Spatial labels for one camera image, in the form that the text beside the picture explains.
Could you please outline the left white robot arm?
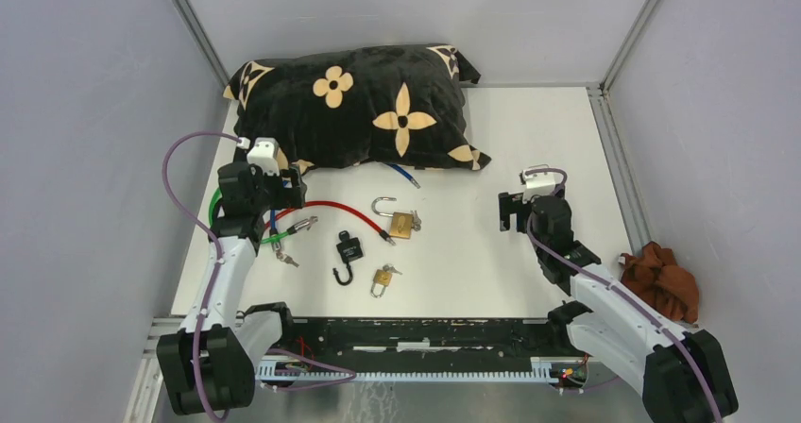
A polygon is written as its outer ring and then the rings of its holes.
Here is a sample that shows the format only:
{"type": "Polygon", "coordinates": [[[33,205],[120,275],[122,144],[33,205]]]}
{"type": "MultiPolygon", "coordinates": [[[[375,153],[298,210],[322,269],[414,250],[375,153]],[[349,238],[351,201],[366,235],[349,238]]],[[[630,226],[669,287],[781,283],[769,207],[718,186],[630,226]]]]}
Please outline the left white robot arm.
{"type": "Polygon", "coordinates": [[[270,176],[243,161],[218,171],[220,198],[210,225],[201,288],[179,328],[162,336],[156,354],[173,412],[223,420],[247,407],[255,393],[255,366],[263,352],[283,354],[296,344],[296,327],[273,312],[234,327],[245,279],[259,254],[264,216],[300,209],[306,185],[295,165],[270,176]]]}

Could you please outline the blue cable lock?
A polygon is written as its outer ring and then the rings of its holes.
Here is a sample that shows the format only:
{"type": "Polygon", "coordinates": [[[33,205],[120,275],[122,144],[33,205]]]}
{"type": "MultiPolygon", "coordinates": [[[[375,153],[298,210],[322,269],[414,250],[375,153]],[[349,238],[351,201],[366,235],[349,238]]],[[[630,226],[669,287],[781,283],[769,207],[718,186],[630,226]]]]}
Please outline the blue cable lock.
{"type": "MultiPolygon", "coordinates": [[[[418,183],[418,182],[417,182],[417,181],[414,179],[414,177],[413,177],[413,176],[412,176],[412,175],[411,175],[409,172],[405,171],[404,169],[402,169],[402,168],[401,168],[399,165],[397,165],[397,164],[389,164],[389,167],[390,167],[390,168],[392,168],[393,170],[395,170],[396,172],[400,173],[400,174],[401,174],[401,175],[402,175],[402,176],[403,176],[403,177],[404,177],[404,178],[405,178],[407,181],[409,181],[409,182],[410,182],[410,183],[411,183],[413,186],[415,186],[417,189],[420,189],[420,185],[419,185],[419,183],[418,183]]],[[[274,225],[274,224],[275,224],[275,223],[276,223],[276,222],[277,222],[279,219],[283,218],[283,217],[284,217],[286,214],[288,214],[288,213],[291,213],[291,212],[294,212],[294,211],[295,211],[295,209],[286,209],[286,210],[283,210],[283,211],[280,211],[280,212],[278,212],[278,213],[275,215],[275,220],[272,220],[272,219],[270,219],[268,222],[266,222],[266,223],[265,223],[265,226],[266,226],[267,228],[273,228],[273,225],[274,225]]]]}

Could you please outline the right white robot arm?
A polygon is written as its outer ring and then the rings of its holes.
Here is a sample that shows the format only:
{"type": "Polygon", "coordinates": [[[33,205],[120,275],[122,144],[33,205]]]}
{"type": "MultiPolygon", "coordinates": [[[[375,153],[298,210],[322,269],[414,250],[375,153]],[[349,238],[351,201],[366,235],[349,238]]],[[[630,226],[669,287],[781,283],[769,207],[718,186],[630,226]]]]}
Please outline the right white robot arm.
{"type": "Polygon", "coordinates": [[[500,193],[498,202],[500,229],[526,234],[544,277],[571,297],[548,315],[552,352],[599,360],[640,395],[654,422],[721,422],[739,410],[719,341],[685,330],[616,279],[575,239],[563,195],[500,193]]]}

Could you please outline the large brass padlock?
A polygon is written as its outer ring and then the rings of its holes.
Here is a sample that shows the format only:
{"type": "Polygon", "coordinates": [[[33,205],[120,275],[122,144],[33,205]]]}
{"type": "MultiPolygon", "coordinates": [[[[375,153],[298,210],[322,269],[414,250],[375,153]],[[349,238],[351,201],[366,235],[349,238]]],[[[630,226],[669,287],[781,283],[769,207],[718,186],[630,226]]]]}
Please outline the large brass padlock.
{"type": "Polygon", "coordinates": [[[380,209],[380,205],[384,202],[395,201],[395,197],[380,196],[371,202],[371,209],[376,215],[390,219],[388,231],[390,237],[408,240],[414,231],[420,229],[420,219],[416,211],[382,211],[380,209]]]}

